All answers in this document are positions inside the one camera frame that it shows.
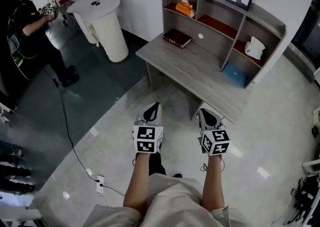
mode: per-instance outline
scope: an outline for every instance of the white table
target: white table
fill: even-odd
[[[102,44],[106,54],[113,63],[124,61],[129,50],[122,34],[117,16],[120,0],[99,0],[99,5],[91,5],[95,0],[78,0],[67,9],[74,13],[83,33],[92,44]],[[97,38],[88,31],[93,26]]]

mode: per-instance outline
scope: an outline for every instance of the person's left arm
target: person's left arm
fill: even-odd
[[[131,181],[123,201],[124,207],[135,209],[142,216],[147,211],[149,157],[149,153],[140,153],[137,156]]]

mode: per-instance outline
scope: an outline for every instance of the white power strip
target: white power strip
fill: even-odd
[[[105,177],[102,175],[97,175],[96,180],[99,181],[96,183],[96,192],[97,194],[103,194],[104,193],[104,187],[100,185],[105,184]]]

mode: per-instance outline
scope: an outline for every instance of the person's right arm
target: person's right arm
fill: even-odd
[[[220,157],[209,156],[201,206],[209,212],[225,207],[221,183]]]
[[[51,22],[53,19],[55,19],[55,16],[53,14],[45,15],[40,20],[26,25],[22,29],[22,31],[26,36],[30,36],[31,34],[35,33],[37,30],[39,30],[46,22]]]

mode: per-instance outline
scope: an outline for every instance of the man in black clothes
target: man in black clothes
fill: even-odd
[[[61,53],[56,49],[45,33],[45,26],[55,19],[55,15],[40,16],[31,0],[20,0],[14,14],[14,24],[20,41],[19,52],[26,61],[50,64],[62,85],[66,88],[79,80],[78,74],[73,74],[75,67],[65,67]]]

